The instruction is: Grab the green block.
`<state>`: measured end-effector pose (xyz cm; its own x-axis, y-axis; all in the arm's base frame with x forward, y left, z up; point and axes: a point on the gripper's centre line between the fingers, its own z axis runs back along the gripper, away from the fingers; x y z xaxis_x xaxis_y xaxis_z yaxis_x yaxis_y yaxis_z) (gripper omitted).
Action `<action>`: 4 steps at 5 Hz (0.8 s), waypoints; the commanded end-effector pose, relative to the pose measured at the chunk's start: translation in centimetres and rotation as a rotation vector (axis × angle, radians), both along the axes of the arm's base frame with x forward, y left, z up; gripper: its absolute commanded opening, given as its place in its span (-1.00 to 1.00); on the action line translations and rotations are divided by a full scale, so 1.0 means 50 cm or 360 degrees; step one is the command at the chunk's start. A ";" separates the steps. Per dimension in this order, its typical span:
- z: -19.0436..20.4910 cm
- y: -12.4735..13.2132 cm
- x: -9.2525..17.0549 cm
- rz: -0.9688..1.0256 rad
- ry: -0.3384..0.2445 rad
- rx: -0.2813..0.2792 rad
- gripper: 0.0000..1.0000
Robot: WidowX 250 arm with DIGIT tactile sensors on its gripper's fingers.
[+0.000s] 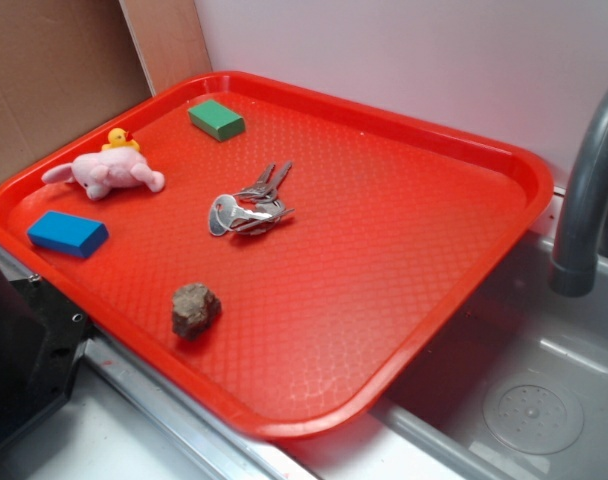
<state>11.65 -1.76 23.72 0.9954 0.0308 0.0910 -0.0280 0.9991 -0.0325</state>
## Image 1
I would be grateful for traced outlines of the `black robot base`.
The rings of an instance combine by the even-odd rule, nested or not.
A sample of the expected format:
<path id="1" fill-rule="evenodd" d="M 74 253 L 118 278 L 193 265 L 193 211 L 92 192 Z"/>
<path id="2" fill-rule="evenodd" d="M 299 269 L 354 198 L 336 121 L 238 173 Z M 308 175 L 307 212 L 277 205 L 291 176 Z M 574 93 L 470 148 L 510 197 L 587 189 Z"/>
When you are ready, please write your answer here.
<path id="1" fill-rule="evenodd" d="M 91 321 L 48 280 L 0 264 L 0 452 L 70 399 Z"/>

